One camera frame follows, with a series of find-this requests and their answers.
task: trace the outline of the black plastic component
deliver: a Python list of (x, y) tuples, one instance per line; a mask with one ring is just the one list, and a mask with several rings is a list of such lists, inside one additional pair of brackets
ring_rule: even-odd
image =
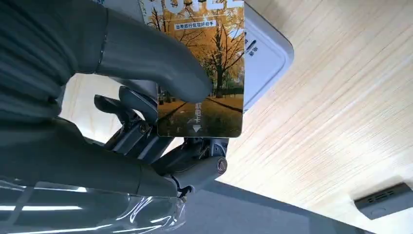
[(156, 123), (158, 119), (157, 104), (150, 97), (121, 86), (119, 88), (119, 99), (128, 108), (140, 111), (149, 124)]
[(132, 109), (125, 107), (121, 101), (109, 97), (95, 95), (94, 105), (102, 112), (115, 114), (123, 125), (129, 124), (137, 117), (137, 114)]
[(357, 209), (373, 220), (413, 207), (413, 191), (405, 184), (356, 200)]

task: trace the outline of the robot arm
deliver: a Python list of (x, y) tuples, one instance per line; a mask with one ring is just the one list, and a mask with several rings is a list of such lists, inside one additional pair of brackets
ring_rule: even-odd
[(55, 99), (80, 72), (153, 80), (182, 100), (201, 101), (210, 82), (184, 45), (87, 0), (0, 0), (0, 21), (2, 176), (176, 196), (176, 185), (140, 160), (88, 144), (74, 124), (56, 118)]

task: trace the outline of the black electrical outlet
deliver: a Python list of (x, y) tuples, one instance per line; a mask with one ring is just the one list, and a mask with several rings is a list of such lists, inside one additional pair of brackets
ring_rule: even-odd
[(376, 219), (413, 207), (413, 191), (407, 184), (402, 183), (354, 203), (369, 219)]

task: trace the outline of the gray floor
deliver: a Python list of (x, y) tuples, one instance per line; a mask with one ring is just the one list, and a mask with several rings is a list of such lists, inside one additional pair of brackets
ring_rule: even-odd
[(220, 182), (187, 202), (173, 234), (362, 234), (362, 230)]

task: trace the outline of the white arrow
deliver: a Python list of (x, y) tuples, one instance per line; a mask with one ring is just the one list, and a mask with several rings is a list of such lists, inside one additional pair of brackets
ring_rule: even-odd
[(193, 125), (193, 129), (197, 133), (201, 129), (201, 126), (200, 125)]

